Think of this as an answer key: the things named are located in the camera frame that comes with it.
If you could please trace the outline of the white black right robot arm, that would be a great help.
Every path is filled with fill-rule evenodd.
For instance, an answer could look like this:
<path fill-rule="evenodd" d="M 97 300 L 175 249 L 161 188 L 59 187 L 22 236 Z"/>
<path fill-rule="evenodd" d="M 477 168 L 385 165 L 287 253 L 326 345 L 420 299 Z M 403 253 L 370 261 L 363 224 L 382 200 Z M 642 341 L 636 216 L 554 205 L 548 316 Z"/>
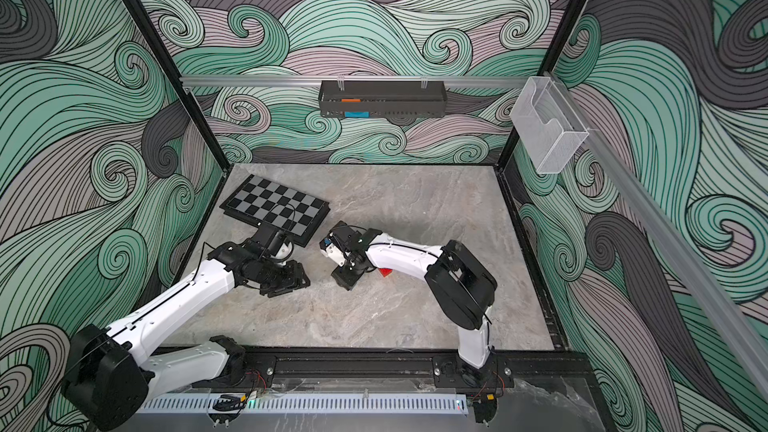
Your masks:
<path fill-rule="evenodd" d="M 489 314 L 498 283 L 464 244 L 456 240 L 443 246 L 416 244 L 378 229 L 360 231 L 340 222 L 319 247 L 336 264 L 332 277 L 346 290 L 375 270 L 400 272 L 424 282 L 441 311 L 457 326 L 457 371 L 462 380 L 478 388 L 490 379 Z"/>

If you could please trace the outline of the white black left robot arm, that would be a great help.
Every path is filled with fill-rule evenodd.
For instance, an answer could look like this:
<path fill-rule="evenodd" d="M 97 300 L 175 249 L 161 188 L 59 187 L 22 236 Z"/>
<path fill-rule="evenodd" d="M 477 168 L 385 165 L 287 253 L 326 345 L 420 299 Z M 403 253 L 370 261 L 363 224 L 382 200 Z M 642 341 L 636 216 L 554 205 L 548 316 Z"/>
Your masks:
<path fill-rule="evenodd" d="M 237 287 L 273 298 L 309 284 L 295 260 L 225 243 L 146 305 L 106 327 L 88 325 L 77 332 L 60 391 L 87 424 L 110 431 L 166 392 L 198 382 L 236 386 L 246 376 L 246 352 L 229 337 L 214 336 L 162 355 L 155 351 L 200 310 Z"/>

